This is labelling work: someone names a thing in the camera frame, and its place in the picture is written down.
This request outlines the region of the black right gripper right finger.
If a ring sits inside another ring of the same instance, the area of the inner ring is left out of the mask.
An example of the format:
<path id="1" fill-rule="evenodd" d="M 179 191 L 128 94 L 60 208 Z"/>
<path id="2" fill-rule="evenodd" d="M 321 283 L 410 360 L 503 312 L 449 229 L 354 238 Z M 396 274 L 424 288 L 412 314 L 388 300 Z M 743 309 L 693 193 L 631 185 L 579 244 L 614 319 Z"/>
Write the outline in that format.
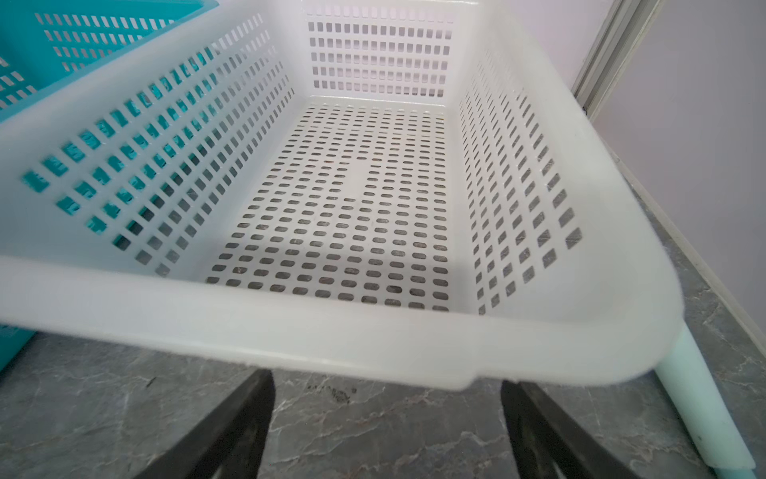
<path id="1" fill-rule="evenodd" d="M 520 477 L 636 477 L 538 385 L 505 380 L 501 402 Z"/>

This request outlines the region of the teal plastic basket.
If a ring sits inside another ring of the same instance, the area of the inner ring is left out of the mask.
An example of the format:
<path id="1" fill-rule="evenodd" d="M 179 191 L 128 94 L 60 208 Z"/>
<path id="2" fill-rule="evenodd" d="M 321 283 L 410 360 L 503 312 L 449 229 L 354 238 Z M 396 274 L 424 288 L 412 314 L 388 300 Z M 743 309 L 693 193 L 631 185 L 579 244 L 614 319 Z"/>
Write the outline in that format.
<path id="1" fill-rule="evenodd" d="M 145 265 L 183 237 L 178 187 L 211 50 L 162 52 L 215 1 L 1 5 L 1 251 Z"/>

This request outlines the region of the white plastic basket right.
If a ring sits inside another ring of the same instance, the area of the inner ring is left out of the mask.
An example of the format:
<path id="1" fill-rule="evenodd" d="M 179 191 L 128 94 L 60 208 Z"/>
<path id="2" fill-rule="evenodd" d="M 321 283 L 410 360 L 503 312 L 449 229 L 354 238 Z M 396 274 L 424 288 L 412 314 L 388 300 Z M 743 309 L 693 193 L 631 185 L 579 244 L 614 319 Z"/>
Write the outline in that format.
<path id="1" fill-rule="evenodd" d="M 3 255 L 8 327 L 461 389 L 612 384 L 683 327 L 673 267 L 546 52 L 500 1 L 225 1 L 145 265 Z"/>

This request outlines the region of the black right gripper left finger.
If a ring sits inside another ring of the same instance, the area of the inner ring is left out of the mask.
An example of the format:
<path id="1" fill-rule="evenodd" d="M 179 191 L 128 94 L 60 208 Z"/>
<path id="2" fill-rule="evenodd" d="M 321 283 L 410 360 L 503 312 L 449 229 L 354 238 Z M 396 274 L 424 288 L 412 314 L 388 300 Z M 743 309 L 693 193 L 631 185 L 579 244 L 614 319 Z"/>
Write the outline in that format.
<path id="1" fill-rule="evenodd" d="M 272 372 L 257 369 L 139 478 L 255 478 L 275 403 Z"/>

